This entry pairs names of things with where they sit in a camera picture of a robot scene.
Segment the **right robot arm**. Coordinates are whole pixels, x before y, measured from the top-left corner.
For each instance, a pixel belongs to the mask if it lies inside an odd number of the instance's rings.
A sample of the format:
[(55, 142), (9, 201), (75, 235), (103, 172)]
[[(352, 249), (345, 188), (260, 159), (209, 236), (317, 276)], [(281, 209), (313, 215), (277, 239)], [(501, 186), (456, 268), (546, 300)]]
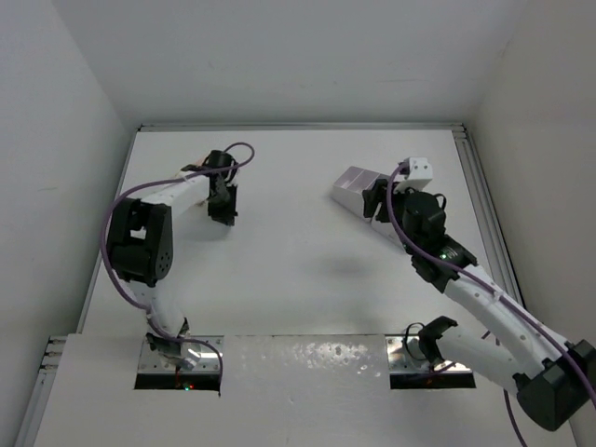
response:
[(484, 345), (441, 316), (418, 333), (425, 362), (465, 364), (515, 395), (538, 426), (555, 431), (595, 400), (595, 348), (571, 342), (516, 303), (445, 230), (443, 195), (378, 179), (362, 193), (363, 215), (392, 224), (416, 274), (464, 307), (498, 340)]

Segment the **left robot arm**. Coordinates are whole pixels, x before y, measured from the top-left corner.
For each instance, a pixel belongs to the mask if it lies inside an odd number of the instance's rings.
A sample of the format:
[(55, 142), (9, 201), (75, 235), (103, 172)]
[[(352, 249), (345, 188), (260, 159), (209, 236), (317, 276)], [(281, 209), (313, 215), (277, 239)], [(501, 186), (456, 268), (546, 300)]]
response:
[(124, 193), (109, 211), (102, 258), (108, 271), (132, 292), (129, 299), (145, 313), (151, 350), (166, 362), (192, 369), (210, 351), (190, 337), (187, 318), (160, 293), (174, 260), (174, 221), (205, 204), (217, 224), (232, 227), (237, 217), (238, 162), (229, 149), (213, 150), (204, 161), (181, 169), (180, 176), (154, 182), (159, 189), (142, 198)]

